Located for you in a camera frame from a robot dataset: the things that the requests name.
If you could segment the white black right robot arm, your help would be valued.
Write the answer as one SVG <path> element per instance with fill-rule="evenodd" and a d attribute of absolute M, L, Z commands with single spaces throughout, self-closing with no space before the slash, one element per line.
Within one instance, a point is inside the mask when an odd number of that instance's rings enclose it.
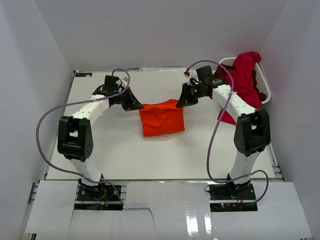
<path fill-rule="evenodd" d="M 223 107 L 221 115 L 228 113 L 236 123 L 233 141 L 237 153 L 224 181 L 226 195 L 236 200 L 250 185 L 255 161 L 271 142 L 269 114 L 246 103 L 234 91 L 235 81 L 216 78 L 209 65 L 196 69 L 194 74 L 187 68 L 184 76 L 188 81 L 182 85 L 177 108 L 193 106 L 200 98 L 210 97 Z"/>

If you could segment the white perforated laundry basket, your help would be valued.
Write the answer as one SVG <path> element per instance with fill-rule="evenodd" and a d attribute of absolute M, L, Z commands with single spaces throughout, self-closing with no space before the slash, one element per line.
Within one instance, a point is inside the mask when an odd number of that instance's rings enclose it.
<path fill-rule="evenodd" d="M 236 57 L 226 57 L 219 61 L 219 64 L 232 66 Z M 257 62 L 253 68 L 256 72 L 255 79 L 256 79 L 256 87 L 258 89 L 258 92 L 260 94 L 265 95 L 265 99 L 261 101 L 262 104 L 266 104 L 271 99 L 271 93 L 269 86 L 266 82 L 266 79 L 264 77 L 264 74 L 259 66 L 259 63 Z"/>

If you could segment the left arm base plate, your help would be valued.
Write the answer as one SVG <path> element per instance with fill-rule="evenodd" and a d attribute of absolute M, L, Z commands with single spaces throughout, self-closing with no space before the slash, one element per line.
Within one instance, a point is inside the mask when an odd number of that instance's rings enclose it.
<path fill-rule="evenodd" d="M 85 211 L 121 211 L 123 205 L 117 193 L 121 196 L 122 187 L 115 185 L 115 189 L 110 185 L 105 185 L 100 192 L 97 192 L 87 190 L 84 186 L 79 185 L 74 209 Z"/>

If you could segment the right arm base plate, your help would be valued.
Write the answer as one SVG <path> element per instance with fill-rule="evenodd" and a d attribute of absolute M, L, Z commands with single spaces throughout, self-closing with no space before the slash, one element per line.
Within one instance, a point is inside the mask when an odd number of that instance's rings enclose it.
<path fill-rule="evenodd" d="M 204 190 L 209 193 L 212 213 L 257 212 L 258 206 L 252 203 L 256 194 L 251 183 L 249 187 L 232 192 L 225 184 L 208 184 Z"/>

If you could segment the orange t shirt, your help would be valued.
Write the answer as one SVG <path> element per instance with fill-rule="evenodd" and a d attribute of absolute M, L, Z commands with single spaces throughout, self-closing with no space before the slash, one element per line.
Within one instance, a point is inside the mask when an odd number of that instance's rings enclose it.
<path fill-rule="evenodd" d="M 178 100 L 144 104 L 139 110 L 143 137 L 176 134 L 185 130 L 184 109 L 176 107 Z"/>

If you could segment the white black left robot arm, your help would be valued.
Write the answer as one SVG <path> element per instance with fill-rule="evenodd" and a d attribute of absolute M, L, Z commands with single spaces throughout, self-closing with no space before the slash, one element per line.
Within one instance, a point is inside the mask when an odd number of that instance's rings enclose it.
<path fill-rule="evenodd" d="M 81 175 L 81 183 L 89 187 L 88 193 L 96 200 L 105 196 L 106 187 L 100 184 L 103 175 L 91 158 L 94 150 L 92 125 L 113 105 L 120 105 L 126 112 L 144 108 L 132 93 L 129 81 L 127 77 L 106 75 L 104 84 L 94 90 L 88 103 L 59 120 L 57 151 L 74 165 Z"/>

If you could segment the printed paper sheet at wall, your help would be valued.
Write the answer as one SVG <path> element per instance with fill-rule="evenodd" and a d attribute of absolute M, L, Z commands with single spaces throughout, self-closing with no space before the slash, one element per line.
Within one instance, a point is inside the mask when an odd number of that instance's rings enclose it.
<path fill-rule="evenodd" d="M 168 72 L 168 71 L 178 71 L 184 72 L 186 69 L 184 67 L 140 67 L 140 72 Z"/>

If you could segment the pink magenta t shirt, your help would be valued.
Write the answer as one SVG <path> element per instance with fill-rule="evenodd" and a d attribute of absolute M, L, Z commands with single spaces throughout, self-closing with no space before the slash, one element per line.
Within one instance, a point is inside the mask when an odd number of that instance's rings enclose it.
<path fill-rule="evenodd" d="M 262 58 L 255 51 L 241 53 L 236 57 L 233 65 L 224 67 L 234 80 L 234 91 L 250 106 L 259 110 L 262 105 L 257 89 L 257 81 L 254 79 L 254 66 Z"/>

